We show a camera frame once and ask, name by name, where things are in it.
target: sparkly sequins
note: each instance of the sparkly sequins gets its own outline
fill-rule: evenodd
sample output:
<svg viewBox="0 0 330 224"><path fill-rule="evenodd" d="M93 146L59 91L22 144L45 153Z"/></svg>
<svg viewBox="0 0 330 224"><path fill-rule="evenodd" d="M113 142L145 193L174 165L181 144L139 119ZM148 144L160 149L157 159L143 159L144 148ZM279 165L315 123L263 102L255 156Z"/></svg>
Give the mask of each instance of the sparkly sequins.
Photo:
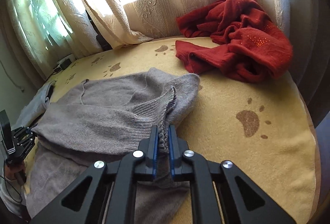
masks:
<svg viewBox="0 0 330 224"><path fill-rule="evenodd" d="M264 26L264 31L270 29L271 25L267 23L267 25Z"/></svg>
<svg viewBox="0 0 330 224"><path fill-rule="evenodd" d="M260 38L255 36L250 37L249 35L248 38L258 47L263 46L266 42L270 42L270 40L267 38Z"/></svg>

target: electrical cable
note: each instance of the electrical cable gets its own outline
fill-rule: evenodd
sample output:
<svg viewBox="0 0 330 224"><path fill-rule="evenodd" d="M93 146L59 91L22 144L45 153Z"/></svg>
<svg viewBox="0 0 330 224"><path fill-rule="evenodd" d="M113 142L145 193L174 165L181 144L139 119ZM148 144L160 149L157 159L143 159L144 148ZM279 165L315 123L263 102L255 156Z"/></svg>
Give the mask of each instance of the electrical cable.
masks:
<svg viewBox="0 0 330 224"><path fill-rule="evenodd" d="M5 171L5 164L6 164L6 162L3 161L3 171ZM10 183L10 181L9 181L8 179L6 179L4 176L0 176L0 177L1 177L2 179L4 179L4 181L7 182L7 183L8 183L8 184L14 189L14 191L17 192L17 194L18 194L19 197L20 197L20 201L15 200L15 199L11 196L10 192L8 191L7 184L5 183L6 190L7 190L8 194L9 194L10 198L12 198L16 203L21 204L21 203L23 202L23 198L22 198L21 194L18 192L18 190L15 189L14 186Z"/></svg>
<svg viewBox="0 0 330 224"><path fill-rule="evenodd" d="M58 74L60 71L62 71L62 69L59 67L59 65L53 70L53 73L51 75L48 76L48 78L45 80L45 81L48 81L48 79L55 75L55 74Z"/></svg>
<svg viewBox="0 0 330 224"><path fill-rule="evenodd" d="M3 65L1 59L0 59L0 64L1 64L1 66L2 66L2 68L3 68L3 70L4 70L4 72L5 72L5 74L7 75L8 79L13 83L14 86L16 86L17 88L19 88L19 89L21 90L21 92L24 93L24 91L25 91L24 87L23 87L23 86L19 86L18 84L16 84L16 83L14 82L14 80L10 77L10 75L9 75L8 72L6 71L5 66Z"/></svg>

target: brown paw print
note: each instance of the brown paw print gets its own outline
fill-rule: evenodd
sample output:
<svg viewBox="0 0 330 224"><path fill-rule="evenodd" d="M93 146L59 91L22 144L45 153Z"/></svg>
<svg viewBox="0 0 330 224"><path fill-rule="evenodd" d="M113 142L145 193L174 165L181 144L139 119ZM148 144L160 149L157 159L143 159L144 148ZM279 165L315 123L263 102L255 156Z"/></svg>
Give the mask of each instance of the brown paw print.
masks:
<svg viewBox="0 0 330 224"><path fill-rule="evenodd" d="M110 66L108 66L110 69L109 70L106 70L106 71L104 71L103 73L105 73L105 75L103 76L103 77L106 77L107 75L108 75L108 72L115 72L115 71L118 71L121 67L120 67L120 62L118 62L117 64L115 64L115 65L110 65Z"/></svg>
<svg viewBox="0 0 330 224"><path fill-rule="evenodd" d="M65 84L68 84L69 81L71 81L71 80L73 79L74 76L75 76L75 74L72 74L72 75L69 77L69 79L66 79Z"/></svg>
<svg viewBox="0 0 330 224"><path fill-rule="evenodd" d="M118 62L117 64L113 65L111 68L110 68L110 72L115 72L117 70L119 70L121 67L120 67L120 62Z"/></svg>
<svg viewBox="0 0 330 224"><path fill-rule="evenodd" d="M248 104L252 103L252 98L249 98L247 101ZM260 106L259 111L263 112L265 106ZM258 114L251 110L242 110L236 114L236 118L243 125L244 134L247 138L252 137L260 127L260 120ZM265 123L267 125L272 124L271 121L266 120ZM268 136L261 135L261 138L267 139Z"/></svg>
<svg viewBox="0 0 330 224"><path fill-rule="evenodd" d="M93 61L92 61L92 66L93 66L93 64L97 64L98 63L98 61L100 61L100 60L102 60L103 58L102 57L97 57L97 58L95 58Z"/></svg>
<svg viewBox="0 0 330 224"><path fill-rule="evenodd" d="M168 49L168 46L161 46L160 48L156 49L155 52L164 52Z"/></svg>

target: metal screw head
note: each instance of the metal screw head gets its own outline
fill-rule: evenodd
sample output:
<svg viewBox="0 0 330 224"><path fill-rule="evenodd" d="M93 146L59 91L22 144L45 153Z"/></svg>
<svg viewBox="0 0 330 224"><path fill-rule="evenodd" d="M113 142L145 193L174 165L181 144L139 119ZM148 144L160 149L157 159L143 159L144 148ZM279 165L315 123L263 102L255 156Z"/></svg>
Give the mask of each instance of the metal screw head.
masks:
<svg viewBox="0 0 330 224"><path fill-rule="evenodd" d="M186 150L186 151L184 151L184 156L186 156L186 157L192 157L192 156L194 156L194 152L192 151L192 150Z"/></svg>
<svg viewBox="0 0 330 224"><path fill-rule="evenodd" d="M140 150L136 150L133 152L133 156L136 157L136 158L140 158L143 156L143 151L140 151Z"/></svg>
<svg viewBox="0 0 330 224"><path fill-rule="evenodd" d="M231 161L223 161L222 166L229 169L233 167L233 163Z"/></svg>
<svg viewBox="0 0 330 224"><path fill-rule="evenodd" d="M104 165L105 165L105 163L103 161L96 161L94 163L95 168L102 168L102 167L104 167Z"/></svg>

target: white wall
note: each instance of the white wall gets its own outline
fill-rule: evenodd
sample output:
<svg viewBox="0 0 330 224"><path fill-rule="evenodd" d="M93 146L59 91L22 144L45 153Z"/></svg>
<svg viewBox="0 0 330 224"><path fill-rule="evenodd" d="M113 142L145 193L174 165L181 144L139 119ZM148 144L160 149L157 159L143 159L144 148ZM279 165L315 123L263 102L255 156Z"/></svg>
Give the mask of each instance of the white wall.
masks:
<svg viewBox="0 0 330 224"><path fill-rule="evenodd" d="M13 126L20 114L20 111L30 102L33 96L37 93L37 90L28 81L28 79L25 78L24 72L6 47L1 32L0 60L4 64L7 73L11 76L14 82L25 89L22 93L19 88L15 87L6 76L4 69L0 64L0 111L3 109L6 110L10 123Z"/></svg>

